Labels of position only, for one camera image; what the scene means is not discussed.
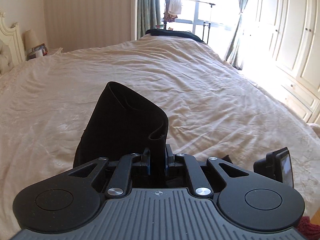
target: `lamp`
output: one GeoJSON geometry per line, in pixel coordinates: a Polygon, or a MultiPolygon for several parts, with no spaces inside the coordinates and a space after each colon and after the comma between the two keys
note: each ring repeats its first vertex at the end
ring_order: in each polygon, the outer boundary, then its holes
{"type": "Polygon", "coordinates": [[[41,44],[34,30],[26,31],[24,34],[24,37],[25,37],[27,54],[29,54],[32,51],[32,48],[37,47],[38,45],[41,44]]]}

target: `green curtain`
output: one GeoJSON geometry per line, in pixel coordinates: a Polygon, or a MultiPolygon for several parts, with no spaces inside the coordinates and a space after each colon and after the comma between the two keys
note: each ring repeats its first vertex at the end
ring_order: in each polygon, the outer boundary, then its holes
{"type": "Polygon", "coordinates": [[[138,0],[137,38],[161,24],[160,0],[138,0]]]}
{"type": "Polygon", "coordinates": [[[236,69],[241,69],[241,67],[238,65],[238,53],[239,53],[239,46],[240,46],[240,40],[243,35],[243,24],[242,24],[242,18],[243,18],[243,11],[248,3],[248,0],[239,0],[239,20],[238,24],[236,25],[235,32],[233,34],[232,40],[229,44],[227,53],[225,55],[225,60],[229,62],[233,67],[236,69]]]}

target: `wall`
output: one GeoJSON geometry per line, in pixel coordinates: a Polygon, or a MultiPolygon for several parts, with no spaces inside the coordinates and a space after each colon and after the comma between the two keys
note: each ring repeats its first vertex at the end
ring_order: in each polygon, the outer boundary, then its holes
{"type": "Polygon", "coordinates": [[[44,0],[49,47],[64,52],[131,40],[131,0],[44,0]]]}
{"type": "Polygon", "coordinates": [[[6,12],[8,27],[19,22],[22,39],[25,31],[33,29],[39,41],[47,43],[43,0],[0,0],[0,8],[6,12]]]}

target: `folded black cloth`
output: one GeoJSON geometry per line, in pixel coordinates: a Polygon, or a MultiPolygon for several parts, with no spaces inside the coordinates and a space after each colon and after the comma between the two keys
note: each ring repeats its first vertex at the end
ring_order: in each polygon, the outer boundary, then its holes
{"type": "Polygon", "coordinates": [[[162,30],[162,29],[151,29],[147,30],[146,34],[150,34],[151,36],[177,36],[182,38],[193,39],[198,42],[204,43],[198,36],[194,35],[190,32],[181,32],[181,31],[172,31],[172,30],[162,30]]]}
{"type": "Polygon", "coordinates": [[[164,159],[168,117],[154,103],[117,82],[108,82],[84,130],[73,167],[99,157],[118,161],[143,153],[164,159]]]}

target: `red knitted fabric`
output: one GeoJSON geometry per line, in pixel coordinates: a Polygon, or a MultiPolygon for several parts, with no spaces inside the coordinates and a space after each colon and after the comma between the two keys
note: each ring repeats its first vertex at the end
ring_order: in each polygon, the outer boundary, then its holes
{"type": "Polygon", "coordinates": [[[310,217],[302,217],[297,230],[308,240],[320,239],[320,226],[310,223],[310,217]]]}

